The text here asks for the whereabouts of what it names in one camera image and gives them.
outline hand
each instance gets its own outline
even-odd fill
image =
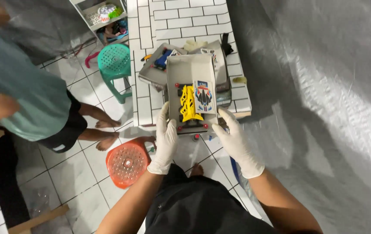
[[[230,130],[230,133],[227,133],[220,125],[212,125],[224,149],[237,163],[239,163],[243,177],[250,179],[260,176],[265,169],[265,165],[263,162],[257,160],[252,153],[251,147],[247,141],[247,136],[243,129],[240,128],[235,115],[221,107],[219,107],[218,112],[226,121]]]
[[[177,150],[177,122],[170,120],[167,125],[166,114],[168,102],[162,107],[157,119],[157,152],[154,160],[148,165],[148,171],[154,174],[166,175],[170,170],[171,160]]]

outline table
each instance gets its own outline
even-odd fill
[[[210,43],[221,40],[223,33],[229,33],[228,43],[234,50],[226,57],[229,76],[231,80],[243,76],[226,0],[128,0],[127,12],[134,126],[154,130],[156,117],[164,103],[164,92],[158,93],[138,78],[145,63],[141,58],[152,54],[163,42],[183,47],[186,40]],[[231,84],[229,110],[237,118],[250,115],[252,105],[247,86]]]

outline bare foot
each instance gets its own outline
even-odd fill
[[[203,167],[198,163],[195,163],[193,168],[191,169],[190,177],[195,175],[204,175]]]
[[[112,120],[113,122],[105,122],[105,121],[97,121],[96,128],[105,128],[105,127],[119,127],[120,122],[116,120]]]
[[[112,146],[113,143],[115,143],[115,141],[118,139],[118,137],[119,137],[119,132],[115,132],[114,137],[101,140],[99,142],[99,144],[97,144],[96,149],[98,149],[99,151],[106,151],[106,150],[108,150],[109,147]]]

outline black t-shirt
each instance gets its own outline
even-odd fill
[[[277,233],[252,216],[219,182],[195,180],[170,186],[154,199],[146,234]]]

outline teal t-shirt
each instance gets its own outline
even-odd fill
[[[38,69],[12,41],[0,35],[0,93],[20,104],[18,112],[0,125],[29,141],[58,133],[66,124],[70,99],[66,82]]]

